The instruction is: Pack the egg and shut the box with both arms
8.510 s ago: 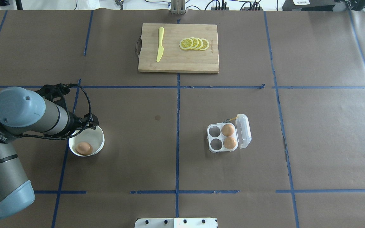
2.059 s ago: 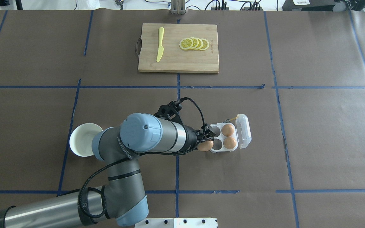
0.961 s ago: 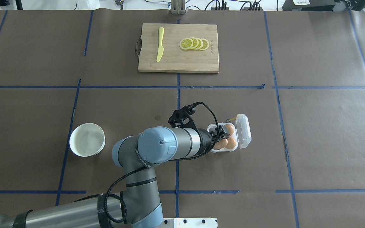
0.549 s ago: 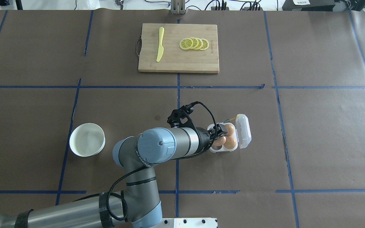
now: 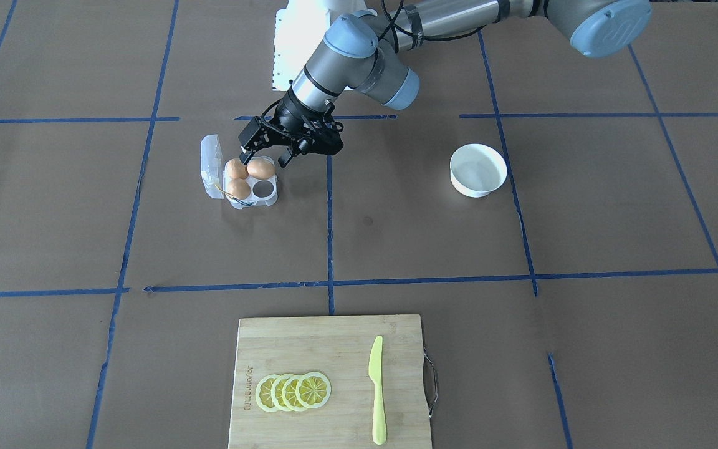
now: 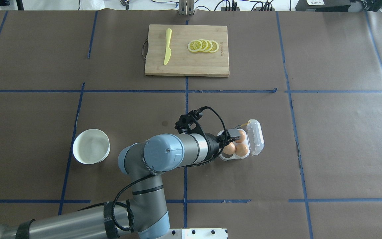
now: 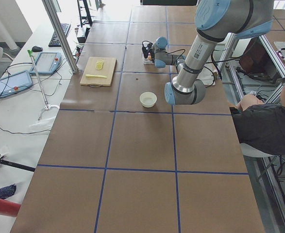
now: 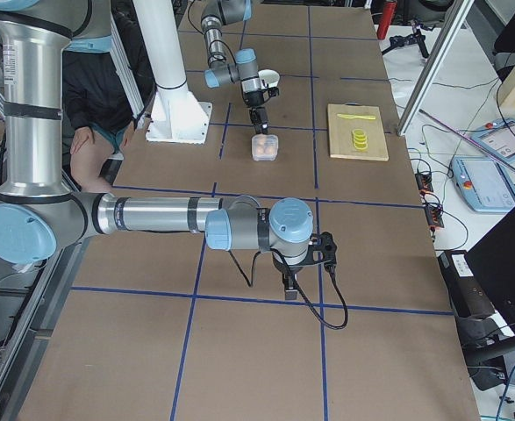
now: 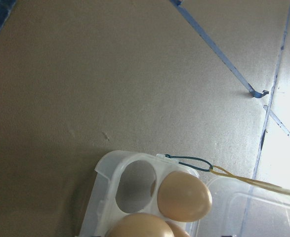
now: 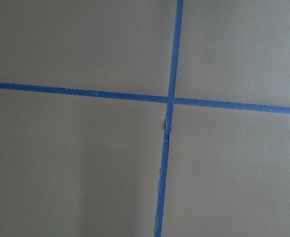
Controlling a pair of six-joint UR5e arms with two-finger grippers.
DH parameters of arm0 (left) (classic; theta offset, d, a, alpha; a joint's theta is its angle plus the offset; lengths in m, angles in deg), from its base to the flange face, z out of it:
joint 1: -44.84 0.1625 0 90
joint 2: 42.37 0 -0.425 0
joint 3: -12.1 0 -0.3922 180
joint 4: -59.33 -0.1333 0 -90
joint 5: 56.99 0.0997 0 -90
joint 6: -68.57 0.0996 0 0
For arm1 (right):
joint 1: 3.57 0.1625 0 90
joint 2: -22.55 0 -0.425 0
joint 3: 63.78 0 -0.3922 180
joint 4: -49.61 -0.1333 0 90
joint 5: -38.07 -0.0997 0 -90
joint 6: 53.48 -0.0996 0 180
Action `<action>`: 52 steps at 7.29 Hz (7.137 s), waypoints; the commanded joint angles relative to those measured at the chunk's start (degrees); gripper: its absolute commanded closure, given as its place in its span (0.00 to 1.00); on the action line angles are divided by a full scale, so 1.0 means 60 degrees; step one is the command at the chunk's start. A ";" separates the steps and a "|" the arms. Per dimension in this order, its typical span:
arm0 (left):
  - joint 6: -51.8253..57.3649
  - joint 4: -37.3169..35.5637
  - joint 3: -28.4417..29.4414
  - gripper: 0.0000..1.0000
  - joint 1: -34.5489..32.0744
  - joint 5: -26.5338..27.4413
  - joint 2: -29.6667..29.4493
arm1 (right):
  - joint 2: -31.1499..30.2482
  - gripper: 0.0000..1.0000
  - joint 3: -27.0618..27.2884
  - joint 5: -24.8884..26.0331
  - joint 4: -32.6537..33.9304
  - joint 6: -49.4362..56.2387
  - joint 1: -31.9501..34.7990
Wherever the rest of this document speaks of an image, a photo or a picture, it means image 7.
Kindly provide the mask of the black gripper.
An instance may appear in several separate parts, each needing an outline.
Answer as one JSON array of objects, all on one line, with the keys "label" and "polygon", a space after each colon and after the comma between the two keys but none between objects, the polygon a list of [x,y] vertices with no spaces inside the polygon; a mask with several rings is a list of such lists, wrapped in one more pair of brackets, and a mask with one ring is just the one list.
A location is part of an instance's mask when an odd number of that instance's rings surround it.
[{"label": "black gripper", "polygon": [[154,55],[154,50],[153,49],[149,49],[149,56],[151,56],[151,60],[152,62],[155,61],[155,55]]}]

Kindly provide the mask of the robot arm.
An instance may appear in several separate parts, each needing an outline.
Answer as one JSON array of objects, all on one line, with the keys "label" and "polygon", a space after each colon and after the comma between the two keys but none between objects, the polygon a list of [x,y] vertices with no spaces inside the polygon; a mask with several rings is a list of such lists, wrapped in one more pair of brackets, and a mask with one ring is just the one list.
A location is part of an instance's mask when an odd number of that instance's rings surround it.
[{"label": "robot arm", "polygon": [[170,105],[197,104],[206,90],[198,79],[217,43],[228,33],[237,39],[254,38],[271,30],[272,0],[202,0],[196,10],[197,35],[187,56],[168,54],[165,37],[152,44],[150,52],[157,68],[173,65],[178,75],[165,84],[165,99]]}]

